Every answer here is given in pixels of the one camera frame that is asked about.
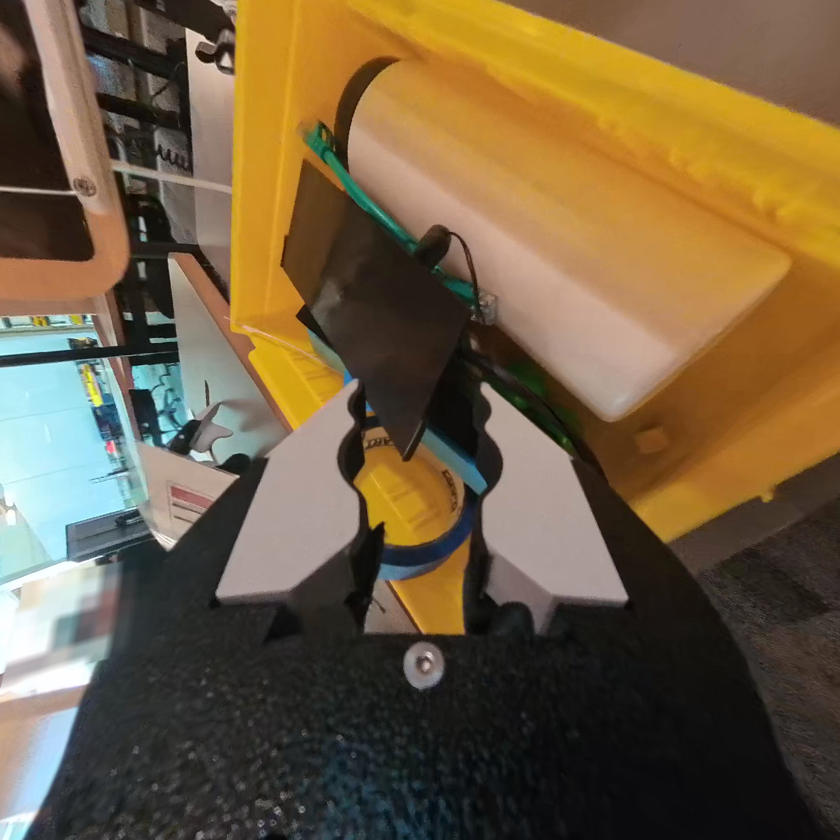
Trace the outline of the yellow plastic bin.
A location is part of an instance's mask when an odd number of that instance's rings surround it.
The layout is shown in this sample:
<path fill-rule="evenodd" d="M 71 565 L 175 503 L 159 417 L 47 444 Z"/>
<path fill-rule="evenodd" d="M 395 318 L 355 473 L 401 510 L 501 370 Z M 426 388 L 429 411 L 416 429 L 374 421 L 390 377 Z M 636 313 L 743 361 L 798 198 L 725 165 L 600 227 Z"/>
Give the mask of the yellow plastic bin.
<path fill-rule="evenodd" d="M 231 315 L 286 420 L 340 389 L 309 360 L 280 267 L 302 123 L 333 118 L 380 56 L 510 93 L 637 173 L 793 257 L 770 299 L 650 404 L 581 414 L 612 485 L 664 541 L 838 454 L 838 128 L 495 2 L 242 2 L 234 101 Z"/>

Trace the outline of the white bottle with black cap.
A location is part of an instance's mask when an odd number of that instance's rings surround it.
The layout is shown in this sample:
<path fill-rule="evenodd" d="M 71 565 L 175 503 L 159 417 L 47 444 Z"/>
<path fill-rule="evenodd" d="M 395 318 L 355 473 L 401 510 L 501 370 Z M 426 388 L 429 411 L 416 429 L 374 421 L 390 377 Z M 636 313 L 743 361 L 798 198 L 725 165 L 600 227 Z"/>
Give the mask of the white bottle with black cap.
<path fill-rule="evenodd" d="M 372 59 L 334 131 L 412 235 L 460 234 L 500 326 L 609 423 L 755 309 L 792 258 L 574 140 L 547 105 L 418 59 Z"/>

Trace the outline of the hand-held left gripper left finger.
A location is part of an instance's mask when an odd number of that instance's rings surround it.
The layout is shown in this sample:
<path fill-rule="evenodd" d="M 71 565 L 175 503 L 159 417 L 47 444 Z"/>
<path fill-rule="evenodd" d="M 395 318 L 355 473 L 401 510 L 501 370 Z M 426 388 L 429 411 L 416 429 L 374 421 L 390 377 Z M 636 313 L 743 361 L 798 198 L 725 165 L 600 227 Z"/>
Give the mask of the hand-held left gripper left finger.
<path fill-rule="evenodd" d="M 363 633 L 385 541 L 354 483 L 365 420 L 352 380 L 269 453 L 216 588 L 221 606 L 275 606 L 281 636 Z"/>

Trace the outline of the blue masking tape roll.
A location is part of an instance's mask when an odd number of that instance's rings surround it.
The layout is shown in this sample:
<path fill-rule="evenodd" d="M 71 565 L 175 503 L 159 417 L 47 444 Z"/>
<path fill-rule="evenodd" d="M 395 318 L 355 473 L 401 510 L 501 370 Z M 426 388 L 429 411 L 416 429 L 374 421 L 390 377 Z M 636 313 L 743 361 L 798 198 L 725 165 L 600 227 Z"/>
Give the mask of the blue masking tape roll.
<path fill-rule="evenodd" d="M 447 469 L 416 458 L 407 464 L 364 447 L 364 465 L 354 484 L 372 527 L 384 528 L 379 576 L 404 581 L 435 570 L 464 545 L 476 521 L 480 495 Z"/>

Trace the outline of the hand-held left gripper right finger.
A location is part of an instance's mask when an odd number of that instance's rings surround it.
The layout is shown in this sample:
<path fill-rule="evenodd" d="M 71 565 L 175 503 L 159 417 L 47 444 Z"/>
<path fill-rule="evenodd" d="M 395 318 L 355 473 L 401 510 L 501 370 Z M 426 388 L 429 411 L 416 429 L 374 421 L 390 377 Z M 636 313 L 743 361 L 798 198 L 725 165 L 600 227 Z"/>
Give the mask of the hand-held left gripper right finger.
<path fill-rule="evenodd" d="M 626 608 L 574 458 L 488 384 L 479 386 L 474 425 L 486 487 L 465 568 L 466 633 L 545 635 L 565 607 Z"/>

